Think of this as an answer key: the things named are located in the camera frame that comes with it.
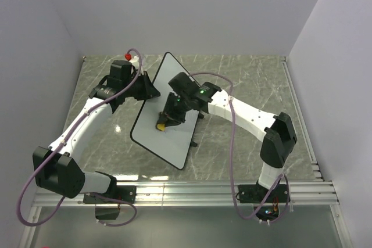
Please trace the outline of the yellow bone-shaped eraser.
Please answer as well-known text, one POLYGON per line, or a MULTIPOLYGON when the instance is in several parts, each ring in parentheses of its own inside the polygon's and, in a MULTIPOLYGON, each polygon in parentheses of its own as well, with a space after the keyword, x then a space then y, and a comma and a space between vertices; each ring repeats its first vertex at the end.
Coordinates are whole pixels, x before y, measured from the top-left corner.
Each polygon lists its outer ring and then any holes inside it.
POLYGON ((165 126, 165 124, 157 124, 156 129, 159 130, 159 131, 165 131, 166 126, 165 126))

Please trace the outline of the white whiteboard black frame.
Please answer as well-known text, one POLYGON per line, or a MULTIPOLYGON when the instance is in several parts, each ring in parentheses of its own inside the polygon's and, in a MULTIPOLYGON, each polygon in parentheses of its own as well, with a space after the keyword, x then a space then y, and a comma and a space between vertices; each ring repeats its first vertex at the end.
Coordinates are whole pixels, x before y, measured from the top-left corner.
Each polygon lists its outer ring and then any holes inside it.
POLYGON ((166 52, 152 81, 160 96, 142 104, 130 132, 132 141, 178 170, 185 166, 198 112, 188 111, 185 122, 174 126, 169 126, 169 122, 160 114, 169 93, 173 91, 168 82, 180 72, 188 73, 172 53, 166 52))

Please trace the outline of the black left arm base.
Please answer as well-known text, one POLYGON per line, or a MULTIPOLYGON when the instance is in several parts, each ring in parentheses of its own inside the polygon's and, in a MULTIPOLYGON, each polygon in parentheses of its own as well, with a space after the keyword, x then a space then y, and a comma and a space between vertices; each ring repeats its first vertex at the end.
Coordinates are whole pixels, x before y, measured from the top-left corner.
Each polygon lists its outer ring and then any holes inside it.
POLYGON ((112 192, 108 193, 85 193, 83 204, 95 206, 96 222, 106 227, 120 227, 134 221, 137 216, 135 198, 137 187, 134 185, 116 186, 112 192), (133 216, 127 221, 113 223, 117 221, 121 213, 121 207, 127 206, 133 210, 133 216))

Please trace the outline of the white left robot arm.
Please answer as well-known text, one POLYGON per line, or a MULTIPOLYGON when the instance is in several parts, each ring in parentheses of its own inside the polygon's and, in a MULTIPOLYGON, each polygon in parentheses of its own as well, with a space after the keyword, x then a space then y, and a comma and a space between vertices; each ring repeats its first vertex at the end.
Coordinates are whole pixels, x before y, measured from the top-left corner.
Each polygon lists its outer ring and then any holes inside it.
POLYGON ((109 74, 95 86, 78 116, 47 148, 33 153, 38 187, 74 198, 81 193, 96 193, 105 203, 117 198, 117 179, 104 172, 84 172, 78 165, 89 141, 101 125, 115 113, 126 98, 148 100, 160 92, 142 69, 139 56, 125 56, 110 65, 109 74))

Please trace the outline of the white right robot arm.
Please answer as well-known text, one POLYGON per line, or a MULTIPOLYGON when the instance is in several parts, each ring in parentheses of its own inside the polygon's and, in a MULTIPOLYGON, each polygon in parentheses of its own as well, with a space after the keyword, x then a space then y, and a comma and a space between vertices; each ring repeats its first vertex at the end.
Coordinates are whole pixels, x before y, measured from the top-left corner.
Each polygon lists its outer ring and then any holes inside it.
POLYGON ((257 196, 265 202, 275 197, 275 182, 297 143, 291 117, 284 112, 273 114, 257 109, 211 82, 199 85, 186 73, 178 73, 169 85, 172 92, 159 113, 156 129, 164 131, 185 123, 186 113, 191 110, 221 117, 232 122, 234 128, 241 127, 262 143, 263 165, 257 181, 257 196))

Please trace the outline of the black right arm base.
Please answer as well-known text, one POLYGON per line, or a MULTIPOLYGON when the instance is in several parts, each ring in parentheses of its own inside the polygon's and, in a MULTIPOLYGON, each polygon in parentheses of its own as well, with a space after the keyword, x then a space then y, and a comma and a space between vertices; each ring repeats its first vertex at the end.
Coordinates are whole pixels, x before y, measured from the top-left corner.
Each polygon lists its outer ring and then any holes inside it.
POLYGON ((287 185, 278 184, 266 197, 268 191, 259 184, 240 184, 235 197, 241 204, 251 204, 255 217, 259 221, 270 223, 279 218, 281 213, 284 213, 284 211, 280 211, 279 204, 284 203, 284 209, 286 210, 290 205, 291 197, 287 185), (265 197, 264 204, 259 206, 265 197))

